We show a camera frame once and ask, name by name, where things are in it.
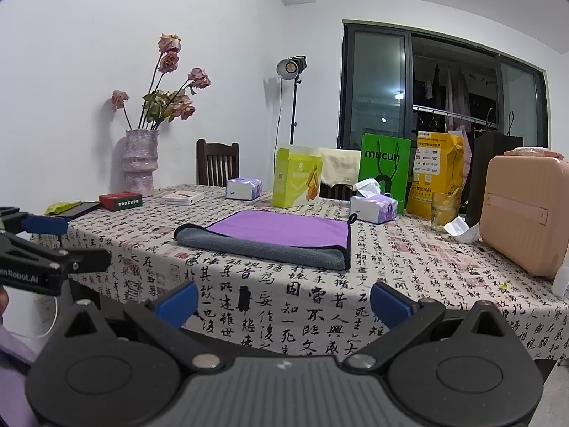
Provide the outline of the purple and grey towel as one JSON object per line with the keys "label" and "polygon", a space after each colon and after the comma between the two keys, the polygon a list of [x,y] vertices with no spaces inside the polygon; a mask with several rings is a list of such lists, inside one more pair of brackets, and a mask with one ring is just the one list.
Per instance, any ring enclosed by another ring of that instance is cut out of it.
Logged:
{"label": "purple and grey towel", "polygon": [[208,227],[185,224],[174,239],[195,249],[332,271],[351,267],[351,226],[358,220],[242,210]]}

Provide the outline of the green snack packet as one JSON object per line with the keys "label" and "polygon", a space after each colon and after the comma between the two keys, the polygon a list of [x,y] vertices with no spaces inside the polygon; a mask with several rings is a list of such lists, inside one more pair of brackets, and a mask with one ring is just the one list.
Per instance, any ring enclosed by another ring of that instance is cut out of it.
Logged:
{"label": "green snack packet", "polygon": [[71,210],[82,204],[82,201],[67,201],[67,202],[56,202],[55,204],[49,205],[45,210],[45,215],[56,216],[65,211]]}

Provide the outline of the black smartphone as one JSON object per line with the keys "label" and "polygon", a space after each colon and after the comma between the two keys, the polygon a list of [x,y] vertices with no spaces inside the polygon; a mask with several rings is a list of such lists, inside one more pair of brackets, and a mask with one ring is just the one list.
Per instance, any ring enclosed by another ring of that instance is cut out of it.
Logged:
{"label": "black smartphone", "polygon": [[92,213],[92,211],[99,209],[99,207],[100,203],[97,201],[85,201],[82,202],[81,204],[78,204],[72,208],[69,208],[68,210],[65,210],[57,214],[57,217],[71,221],[79,217],[82,217],[84,215],[87,215],[89,213]]}

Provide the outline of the red and green box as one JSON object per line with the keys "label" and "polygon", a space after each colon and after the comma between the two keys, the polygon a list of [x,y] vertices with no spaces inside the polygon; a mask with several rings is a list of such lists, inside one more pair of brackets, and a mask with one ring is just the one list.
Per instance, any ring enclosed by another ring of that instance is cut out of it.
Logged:
{"label": "red and green box", "polygon": [[99,204],[110,211],[121,211],[142,206],[143,198],[137,193],[119,192],[101,195],[99,197]]}

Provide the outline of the crumpled white paper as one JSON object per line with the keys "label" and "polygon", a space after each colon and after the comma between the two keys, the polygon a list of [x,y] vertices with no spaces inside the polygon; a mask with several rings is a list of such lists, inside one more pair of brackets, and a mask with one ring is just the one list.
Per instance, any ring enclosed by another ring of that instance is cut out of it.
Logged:
{"label": "crumpled white paper", "polygon": [[470,227],[460,216],[445,224],[443,229],[458,243],[471,244],[479,238],[479,224]]}

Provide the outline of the calligraphy print tablecloth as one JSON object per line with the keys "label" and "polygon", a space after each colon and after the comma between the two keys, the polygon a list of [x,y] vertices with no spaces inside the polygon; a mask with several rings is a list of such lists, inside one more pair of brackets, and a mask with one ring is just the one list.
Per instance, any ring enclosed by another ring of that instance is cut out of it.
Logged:
{"label": "calligraphy print tablecloth", "polygon": [[384,333],[369,305],[370,288],[383,280],[412,299],[431,297],[450,309],[490,301],[534,359],[568,356],[568,302],[549,283],[482,243],[457,243],[418,218],[354,224],[346,272],[196,250],[174,239],[181,225],[206,227],[248,208],[206,187],[196,204],[150,197],[138,208],[99,209],[70,222],[65,236],[41,235],[38,243],[108,250],[108,270],[79,281],[121,302],[154,298],[192,280],[199,313],[186,328],[247,347],[346,357]]}

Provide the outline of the white tissue box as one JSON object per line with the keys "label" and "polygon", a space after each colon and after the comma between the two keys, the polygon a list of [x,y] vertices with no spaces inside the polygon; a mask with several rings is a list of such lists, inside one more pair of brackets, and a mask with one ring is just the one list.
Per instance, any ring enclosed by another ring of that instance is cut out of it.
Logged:
{"label": "white tissue box", "polygon": [[350,199],[350,213],[356,214],[359,221],[381,225],[397,217],[397,200],[383,194],[375,179],[359,181],[354,188],[356,194]]}
{"label": "white tissue box", "polygon": [[227,181],[226,198],[254,201],[262,194],[262,181],[257,178],[232,178]]}

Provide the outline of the pink ceramic vase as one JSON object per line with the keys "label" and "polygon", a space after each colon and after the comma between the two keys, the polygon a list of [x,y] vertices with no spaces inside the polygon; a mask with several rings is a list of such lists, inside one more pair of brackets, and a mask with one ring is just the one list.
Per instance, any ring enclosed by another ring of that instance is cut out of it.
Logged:
{"label": "pink ceramic vase", "polygon": [[158,131],[135,129],[126,132],[122,171],[126,190],[142,197],[154,194],[153,173],[158,168]]}

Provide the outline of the yellow paper bag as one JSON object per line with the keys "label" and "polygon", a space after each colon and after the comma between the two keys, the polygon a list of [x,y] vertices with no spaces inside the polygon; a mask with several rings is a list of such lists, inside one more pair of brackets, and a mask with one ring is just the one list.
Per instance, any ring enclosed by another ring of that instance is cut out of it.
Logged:
{"label": "yellow paper bag", "polygon": [[460,197],[464,161],[461,134],[419,131],[407,212],[429,219],[434,195]]}

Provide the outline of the left white tissue box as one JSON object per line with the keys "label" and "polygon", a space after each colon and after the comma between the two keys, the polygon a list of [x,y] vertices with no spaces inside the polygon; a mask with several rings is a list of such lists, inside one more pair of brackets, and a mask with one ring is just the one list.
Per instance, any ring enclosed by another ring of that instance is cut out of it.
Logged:
{"label": "left white tissue box", "polygon": [[232,178],[227,181],[226,198],[254,201],[262,194],[262,181],[257,178]]}

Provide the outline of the dark wooden chair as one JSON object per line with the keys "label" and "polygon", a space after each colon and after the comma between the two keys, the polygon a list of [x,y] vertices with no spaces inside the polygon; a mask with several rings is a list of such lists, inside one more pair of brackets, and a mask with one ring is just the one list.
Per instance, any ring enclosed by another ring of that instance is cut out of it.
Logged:
{"label": "dark wooden chair", "polygon": [[225,187],[239,177],[239,145],[210,143],[199,139],[196,145],[197,183]]}

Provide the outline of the pink hard case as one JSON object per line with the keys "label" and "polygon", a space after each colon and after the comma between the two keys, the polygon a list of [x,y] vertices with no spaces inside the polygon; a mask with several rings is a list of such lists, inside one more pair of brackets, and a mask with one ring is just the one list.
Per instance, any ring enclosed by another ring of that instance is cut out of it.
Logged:
{"label": "pink hard case", "polygon": [[527,273],[553,279],[568,248],[568,163],[554,156],[492,158],[479,233]]}

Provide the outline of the yellow-green carton box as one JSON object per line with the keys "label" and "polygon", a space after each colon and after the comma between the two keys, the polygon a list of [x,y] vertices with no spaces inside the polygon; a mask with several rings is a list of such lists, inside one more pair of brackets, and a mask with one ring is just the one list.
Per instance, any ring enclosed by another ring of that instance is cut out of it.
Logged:
{"label": "yellow-green carton box", "polygon": [[272,205],[290,208],[319,198],[322,157],[316,148],[285,146],[276,154]]}

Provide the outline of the dark framed window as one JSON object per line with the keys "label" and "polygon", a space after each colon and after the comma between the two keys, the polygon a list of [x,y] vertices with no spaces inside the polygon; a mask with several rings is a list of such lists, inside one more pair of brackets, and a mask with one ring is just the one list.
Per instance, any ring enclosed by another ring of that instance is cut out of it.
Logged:
{"label": "dark framed window", "polygon": [[423,29],[343,23],[337,145],[367,133],[415,139],[463,128],[550,141],[543,70],[475,42]]}

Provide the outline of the studio light on stand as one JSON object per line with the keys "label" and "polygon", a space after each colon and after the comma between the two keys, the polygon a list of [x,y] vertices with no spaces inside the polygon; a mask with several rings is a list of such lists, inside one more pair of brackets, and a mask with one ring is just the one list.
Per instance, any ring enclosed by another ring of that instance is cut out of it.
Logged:
{"label": "studio light on stand", "polygon": [[307,68],[307,57],[305,55],[296,55],[280,60],[276,65],[276,74],[279,78],[286,82],[292,83],[292,99],[290,111],[290,132],[289,144],[294,144],[296,121],[296,107],[298,87],[302,83],[301,74]]}

